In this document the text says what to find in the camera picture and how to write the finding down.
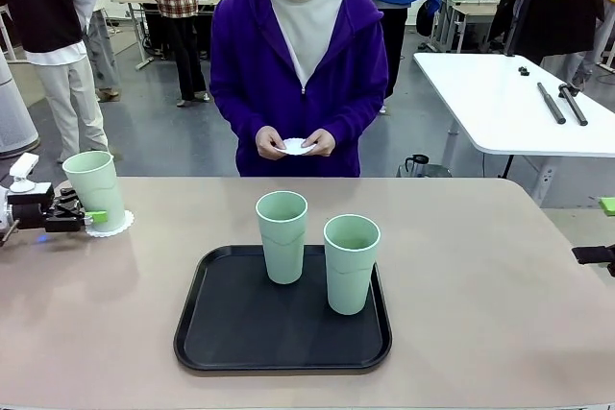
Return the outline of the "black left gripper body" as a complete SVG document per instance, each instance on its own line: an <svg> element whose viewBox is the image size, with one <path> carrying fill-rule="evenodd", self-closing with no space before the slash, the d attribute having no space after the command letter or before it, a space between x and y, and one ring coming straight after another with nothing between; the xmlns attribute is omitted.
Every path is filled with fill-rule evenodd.
<svg viewBox="0 0 615 410"><path fill-rule="evenodd" d="M54 201L51 182L36 183L27 192L8 192L7 217L9 226L18 229L40 229L44 227L45 214Z"/></svg>

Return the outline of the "pale green plastic cup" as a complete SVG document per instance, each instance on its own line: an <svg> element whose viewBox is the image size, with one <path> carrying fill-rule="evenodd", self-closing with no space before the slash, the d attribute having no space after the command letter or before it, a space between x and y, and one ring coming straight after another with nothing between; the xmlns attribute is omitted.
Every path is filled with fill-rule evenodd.
<svg viewBox="0 0 615 410"><path fill-rule="evenodd" d="M355 315L366 303L381 231L369 218L343 214L323 229L329 306L342 315Z"/></svg>
<svg viewBox="0 0 615 410"><path fill-rule="evenodd" d="M111 233L125 224L125 206L120 191L113 155L106 151L89 151L68 158L62 170L86 212L105 212L106 219L91 228Z"/></svg>
<svg viewBox="0 0 615 410"><path fill-rule="evenodd" d="M256 203L258 227L269 278L286 285L303 272L308 202L293 191L273 191Z"/></svg>

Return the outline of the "white scalloped paper coaster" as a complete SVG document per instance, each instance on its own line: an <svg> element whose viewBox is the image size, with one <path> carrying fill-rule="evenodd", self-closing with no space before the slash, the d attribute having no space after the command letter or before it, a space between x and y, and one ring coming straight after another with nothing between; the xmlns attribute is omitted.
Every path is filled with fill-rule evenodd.
<svg viewBox="0 0 615 410"><path fill-rule="evenodd" d="M303 156L315 148L315 144L304 143L303 138L288 138L283 141L283 148L278 148L278 151L287 156Z"/></svg>
<svg viewBox="0 0 615 410"><path fill-rule="evenodd" d="M86 233L90 237L95 237L95 238L112 237L112 236L115 236L127 230L134 223L134 221L135 221L134 214L130 210L126 210L125 217L124 217L124 223L118 229L115 229L112 231L98 231L94 229L93 225L88 225L86 226Z"/></svg>

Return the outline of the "person's right purple-sleeved forearm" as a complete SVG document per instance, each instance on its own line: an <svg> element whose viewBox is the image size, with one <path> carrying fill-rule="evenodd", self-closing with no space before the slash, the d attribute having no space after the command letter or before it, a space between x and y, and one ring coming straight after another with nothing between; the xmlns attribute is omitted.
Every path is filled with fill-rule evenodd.
<svg viewBox="0 0 615 410"><path fill-rule="evenodd" d="M247 99L232 87L211 87L215 104L238 138L253 140L265 126L264 119L248 105Z"/></svg>

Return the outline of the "person's left purple-sleeved forearm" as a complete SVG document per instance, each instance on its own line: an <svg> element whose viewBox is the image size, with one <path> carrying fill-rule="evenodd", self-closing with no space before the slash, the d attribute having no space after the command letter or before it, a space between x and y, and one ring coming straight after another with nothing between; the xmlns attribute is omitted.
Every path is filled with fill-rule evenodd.
<svg viewBox="0 0 615 410"><path fill-rule="evenodd" d="M323 129L333 136L337 144L358 141L380 112L383 95L382 90L367 90L352 96L333 110Z"/></svg>

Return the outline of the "person's right hand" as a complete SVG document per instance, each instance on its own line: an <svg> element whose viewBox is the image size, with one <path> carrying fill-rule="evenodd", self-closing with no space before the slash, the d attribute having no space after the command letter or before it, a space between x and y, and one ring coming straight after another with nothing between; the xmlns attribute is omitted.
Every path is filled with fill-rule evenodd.
<svg viewBox="0 0 615 410"><path fill-rule="evenodd" d="M285 144L279 133L270 126L261 127L256 134L258 154L268 160L278 160L286 155Z"/></svg>

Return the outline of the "person's left hand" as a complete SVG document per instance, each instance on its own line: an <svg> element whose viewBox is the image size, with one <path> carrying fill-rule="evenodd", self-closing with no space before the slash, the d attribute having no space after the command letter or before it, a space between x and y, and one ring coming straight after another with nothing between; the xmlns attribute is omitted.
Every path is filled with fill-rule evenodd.
<svg viewBox="0 0 615 410"><path fill-rule="evenodd" d="M330 132L318 129L303 142L302 147L308 149L306 156L329 157L335 145L335 139Z"/></svg>

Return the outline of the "black metal rod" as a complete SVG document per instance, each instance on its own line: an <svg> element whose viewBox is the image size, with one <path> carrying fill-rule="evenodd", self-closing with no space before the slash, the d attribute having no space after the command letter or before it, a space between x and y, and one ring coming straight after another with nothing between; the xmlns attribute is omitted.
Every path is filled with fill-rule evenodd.
<svg viewBox="0 0 615 410"><path fill-rule="evenodd" d="M579 89L572 84L561 84L558 89L559 97L563 98L568 103L574 116L577 118L578 123L582 127L587 126L588 121L575 99L575 97L579 94Z"/></svg>
<svg viewBox="0 0 615 410"><path fill-rule="evenodd" d="M548 93L547 89L543 86L542 83L538 82L537 83L537 88L547 106L547 108L549 109L551 115L553 116L553 119L555 120L555 122L558 125L563 125L566 123L566 118L563 116L561 110L559 109L559 107L557 106L557 104L554 101L554 98Z"/></svg>

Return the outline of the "person in grey trousers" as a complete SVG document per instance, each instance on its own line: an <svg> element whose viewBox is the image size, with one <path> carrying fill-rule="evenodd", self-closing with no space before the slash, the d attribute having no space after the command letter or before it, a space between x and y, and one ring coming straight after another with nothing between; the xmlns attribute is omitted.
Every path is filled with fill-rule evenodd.
<svg viewBox="0 0 615 410"><path fill-rule="evenodd" d="M118 101L119 73L101 0L74 0L74 3L80 20L85 21L85 14L91 12L83 32L97 98L100 102Z"/></svg>

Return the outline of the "white side table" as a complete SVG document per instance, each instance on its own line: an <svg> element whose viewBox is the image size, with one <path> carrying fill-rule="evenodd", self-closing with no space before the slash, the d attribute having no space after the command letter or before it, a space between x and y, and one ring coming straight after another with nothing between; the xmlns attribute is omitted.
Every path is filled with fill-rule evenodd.
<svg viewBox="0 0 615 410"><path fill-rule="evenodd" d="M557 98L561 81L523 57L416 53L413 59L451 114L441 160L449 168L459 133L487 156L528 158L531 167L551 157L615 159L615 113L579 94L575 99L588 120L582 127ZM519 73L520 66L528 76ZM555 122L538 82L553 97L565 124Z"/></svg>

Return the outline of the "black plastic serving tray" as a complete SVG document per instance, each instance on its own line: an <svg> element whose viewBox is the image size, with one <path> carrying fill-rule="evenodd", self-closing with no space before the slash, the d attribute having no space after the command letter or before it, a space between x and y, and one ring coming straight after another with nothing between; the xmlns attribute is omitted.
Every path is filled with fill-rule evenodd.
<svg viewBox="0 0 615 410"><path fill-rule="evenodd" d="M323 246L307 245L300 279L279 285L260 245L236 245L199 262L174 351L195 372L367 371L386 358L392 340L377 272L363 309L346 316L328 304Z"/></svg>

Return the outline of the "black-lidded clear pitcher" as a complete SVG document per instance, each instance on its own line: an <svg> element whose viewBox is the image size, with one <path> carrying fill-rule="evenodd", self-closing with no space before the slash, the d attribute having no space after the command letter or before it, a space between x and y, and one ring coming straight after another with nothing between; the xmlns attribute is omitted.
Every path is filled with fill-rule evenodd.
<svg viewBox="0 0 615 410"><path fill-rule="evenodd" d="M450 170L445 166L430 163L425 155L407 157L399 166L397 178L450 178Z"/></svg>

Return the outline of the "black hanging coat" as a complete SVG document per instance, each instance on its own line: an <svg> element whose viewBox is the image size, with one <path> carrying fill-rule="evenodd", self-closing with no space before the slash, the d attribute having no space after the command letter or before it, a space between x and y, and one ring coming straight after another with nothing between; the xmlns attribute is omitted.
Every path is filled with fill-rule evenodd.
<svg viewBox="0 0 615 410"><path fill-rule="evenodd" d="M603 0L500 0L488 39L511 41L512 54L539 64L592 49L603 19Z"/></svg>

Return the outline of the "person in purple hoodie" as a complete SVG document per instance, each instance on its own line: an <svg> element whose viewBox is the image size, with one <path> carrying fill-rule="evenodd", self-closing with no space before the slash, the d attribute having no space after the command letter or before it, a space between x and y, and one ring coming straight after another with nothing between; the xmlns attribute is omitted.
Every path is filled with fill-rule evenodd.
<svg viewBox="0 0 615 410"><path fill-rule="evenodd" d="M372 0L222 0L211 25L211 87L232 87L284 141L306 140L334 109L367 90L385 90L381 12ZM358 141L329 157L268 160L256 138L237 138L243 177L360 174Z"/></svg>

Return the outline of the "white background desk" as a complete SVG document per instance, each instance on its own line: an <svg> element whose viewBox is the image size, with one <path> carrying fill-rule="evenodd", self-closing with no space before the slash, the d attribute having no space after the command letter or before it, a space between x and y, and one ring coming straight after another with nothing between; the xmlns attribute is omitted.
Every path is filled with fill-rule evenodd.
<svg viewBox="0 0 615 410"><path fill-rule="evenodd" d="M497 0L441 0L429 46L436 53L481 49L489 35Z"/></svg>

